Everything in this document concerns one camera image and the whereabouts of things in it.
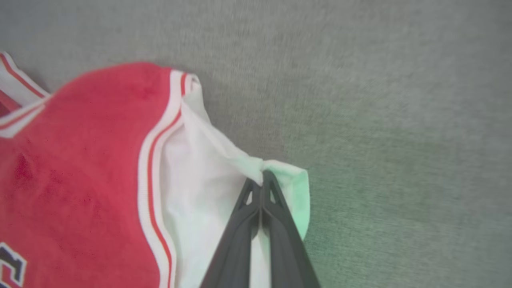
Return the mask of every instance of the basketball jersey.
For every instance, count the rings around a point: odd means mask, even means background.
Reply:
[[[198,287],[244,180],[265,169],[305,236],[306,171],[238,149],[195,75],[125,64],[50,95],[0,57],[0,287]],[[270,287],[266,241],[252,287]]]

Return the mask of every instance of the jersey number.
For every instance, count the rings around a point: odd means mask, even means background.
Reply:
[[[26,266],[27,262],[22,256],[0,242],[0,288],[23,287]]]

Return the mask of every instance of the gray carpet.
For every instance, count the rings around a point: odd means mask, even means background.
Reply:
[[[127,61],[198,74],[212,122],[308,169],[325,287],[512,286],[512,2],[2,0],[50,91]]]

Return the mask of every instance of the white jersey trim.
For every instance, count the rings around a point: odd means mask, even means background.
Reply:
[[[13,111],[6,116],[0,117],[0,137],[12,138],[19,131],[23,130],[42,110],[45,103],[52,98],[52,95],[39,99],[28,106]]]
[[[159,288],[173,288],[176,280],[176,249],[163,222],[159,177],[163,144],[181,126],[181,97],[187,74],[171,70],[169,78],[167,107],[142,143],[138,167],[139,219],[158,265]]]
[[[7,52],[2,51],[0,51],[0,90],[21,106],[30,105],[50,96],[16,66]]]

